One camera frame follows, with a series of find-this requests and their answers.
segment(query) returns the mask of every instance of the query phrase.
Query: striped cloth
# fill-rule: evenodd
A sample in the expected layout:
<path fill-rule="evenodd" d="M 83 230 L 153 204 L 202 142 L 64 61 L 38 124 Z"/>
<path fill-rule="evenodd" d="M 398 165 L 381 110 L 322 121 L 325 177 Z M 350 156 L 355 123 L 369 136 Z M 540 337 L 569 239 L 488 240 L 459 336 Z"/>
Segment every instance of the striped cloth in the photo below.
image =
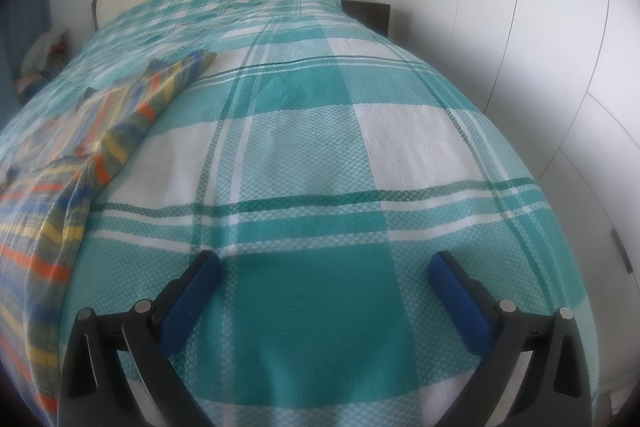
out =
<path fill-rule="evenodd" d="M 141 4 L 18 115 L 0 158 L 87 87 L 196 49 L 218 56 L 92 203 L 61 354 L 80 308 L 127 310 L 212 248 L 223 282 L 172 363 L 217 425 L 431 426 L 478 364 L 424 277 L 449 250 L 495 298 L 571 308 L 595 392 L 589 301 L 536 182 L 480 110 L 340 0 Z"/>
<path fill-rule="evenodd" d="M 27 403 L 51 423 L 58 324 L 89 205 L 213 57 L 151 60 L 113 87 L 88 88 L 72 109 L 25 133 L 0 163 L 0 359 Z"/>

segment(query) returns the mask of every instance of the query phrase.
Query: teal and white blanket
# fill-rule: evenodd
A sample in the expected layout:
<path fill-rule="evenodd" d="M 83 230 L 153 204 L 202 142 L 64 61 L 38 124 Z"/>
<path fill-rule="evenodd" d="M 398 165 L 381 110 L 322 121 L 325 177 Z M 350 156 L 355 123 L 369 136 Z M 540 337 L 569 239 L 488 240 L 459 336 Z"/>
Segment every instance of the teal and white blanket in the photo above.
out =
<path fill-rule="evenodd" d="M 433 425 L 479 362 L 426 281 L 449 250 L 496 298 L 571 308 L 595 391 L 590 306 L 535 181 L 481 111 L 339 0 L 149 1 L 8 132 L 196 49 L 218 57 L 92 205 L 62 351 L 78 309 L 127 310 L 210 248 L 223 283 L 172 362 L 217 425 Z"/>

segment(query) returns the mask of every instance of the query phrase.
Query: white wardrobe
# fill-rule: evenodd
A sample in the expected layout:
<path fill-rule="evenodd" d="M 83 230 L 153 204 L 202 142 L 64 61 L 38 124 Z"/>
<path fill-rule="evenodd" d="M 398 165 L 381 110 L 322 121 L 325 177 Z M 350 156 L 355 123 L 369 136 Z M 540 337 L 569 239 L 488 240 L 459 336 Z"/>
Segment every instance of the white wardrobe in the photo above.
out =
<path fill-rule="evenodd" d="M 485 111 L 545 191 L 590 296 L 601 391 L 637 379 L 640 0 L 399 0 L 398 12 L 398 41 Z"/>

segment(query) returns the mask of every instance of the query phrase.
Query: blue curtain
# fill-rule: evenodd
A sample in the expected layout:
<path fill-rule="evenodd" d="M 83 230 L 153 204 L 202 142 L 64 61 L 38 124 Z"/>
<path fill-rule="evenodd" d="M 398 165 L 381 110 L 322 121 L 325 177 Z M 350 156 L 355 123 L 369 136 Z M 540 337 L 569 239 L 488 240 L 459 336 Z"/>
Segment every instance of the blue curtain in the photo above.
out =
<path fill-rule="evenodd" d="M 0 129 L 20 110 L 14 80 L 22 58 L 50 28 L 49 0 L 0 0 Z"/>

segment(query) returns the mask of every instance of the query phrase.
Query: nightstand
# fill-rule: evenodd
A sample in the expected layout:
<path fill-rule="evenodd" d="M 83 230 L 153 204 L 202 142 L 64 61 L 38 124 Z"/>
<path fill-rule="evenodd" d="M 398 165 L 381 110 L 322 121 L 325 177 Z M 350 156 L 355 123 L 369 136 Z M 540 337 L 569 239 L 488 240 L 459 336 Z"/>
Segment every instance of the nightstand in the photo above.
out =
<path fill-rule="evenodd" d="M 374 0 L 341 0 L 342 11 L 370 30 L 386 37 L 391 6 Z"/>

